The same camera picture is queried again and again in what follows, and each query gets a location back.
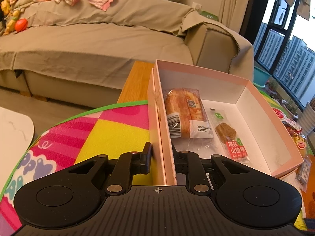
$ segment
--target metal bolt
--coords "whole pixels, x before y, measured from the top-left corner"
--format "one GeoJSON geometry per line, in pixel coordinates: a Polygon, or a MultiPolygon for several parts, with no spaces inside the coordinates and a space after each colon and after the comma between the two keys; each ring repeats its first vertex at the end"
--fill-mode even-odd
{"type": "Polygon", "coordinates": [[[204,193],[209,190],[209,187],[204,184],[197,184],[194,189],[197,192],[204,193]]]}
{"type": "Polygon", "coordinates": [[[107,187],[107,190],[111,193],[117,193],[122,190],[122,187],[118,184],[112,184],[109,187],[107,187]]]}

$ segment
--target cardboard box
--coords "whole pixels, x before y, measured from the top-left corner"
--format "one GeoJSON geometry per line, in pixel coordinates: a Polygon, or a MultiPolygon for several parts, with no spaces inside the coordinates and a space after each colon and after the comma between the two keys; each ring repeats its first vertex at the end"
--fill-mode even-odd
{"type": "MultiPolygon", "coordinates": [[[[173,88],[198,89],[206,112],[210,108],[225,111],[248,153],[250,163],[246,165],[280,178],[303,162],[286,128],[249,80],[207,68],[157,60],[148,88],[150,141],[154,170],[158,172],[154,183],[177,184],[163,100],[163,90],[173,88]]],[[[197,150],[201,158],[209,159],[214,153],[226,156],[214,129],[213,133],[216,148],[197,150]]]]}

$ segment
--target window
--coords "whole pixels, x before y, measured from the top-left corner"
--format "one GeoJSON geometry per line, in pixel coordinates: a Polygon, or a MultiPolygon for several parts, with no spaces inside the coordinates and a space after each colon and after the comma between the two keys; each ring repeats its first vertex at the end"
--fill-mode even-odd
{"type": "MultiPolygon", "coordinates": [[[[315,14],[310,16],[310,21],[297,15],[299,3],[300,0],[296,0],[290,7],[284,0],[268,1],[254,43],[254,54],[255,61],[272,74],[303,109],[315,95],[315,31],[312,31],[315,14]]],[[[311,14],[313,12],[315,0],[311,0],[311,14]]]]}

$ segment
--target yellow pattern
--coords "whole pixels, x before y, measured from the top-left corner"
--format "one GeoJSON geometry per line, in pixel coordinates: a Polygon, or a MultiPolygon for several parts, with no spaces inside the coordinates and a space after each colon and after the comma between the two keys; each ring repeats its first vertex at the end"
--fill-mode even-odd
{"type": "MultiPolygon", "coordinates": [[[[138,127],[98,120],[86,139],[75,164],[94,157],[107,154],[109,159],[117,159],[126,152],[141,152],[145,142],[150,141],[149,131],[138,127]]],[[[152,185],[152,175],[136,175],[134,185],[152,185]]]]}

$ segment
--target orange ball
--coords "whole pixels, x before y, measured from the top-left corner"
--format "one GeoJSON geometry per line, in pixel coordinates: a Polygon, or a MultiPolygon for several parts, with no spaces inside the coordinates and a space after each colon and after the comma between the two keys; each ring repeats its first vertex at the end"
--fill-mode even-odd
{"type": "Polygon", "coordinates": [[[14,26],[15,31],[17,32],[24,31],[27,28],[27,24],[28,24],[27,19],[25,18],[19,19],[15,23],[15,26],[14,26]]]}

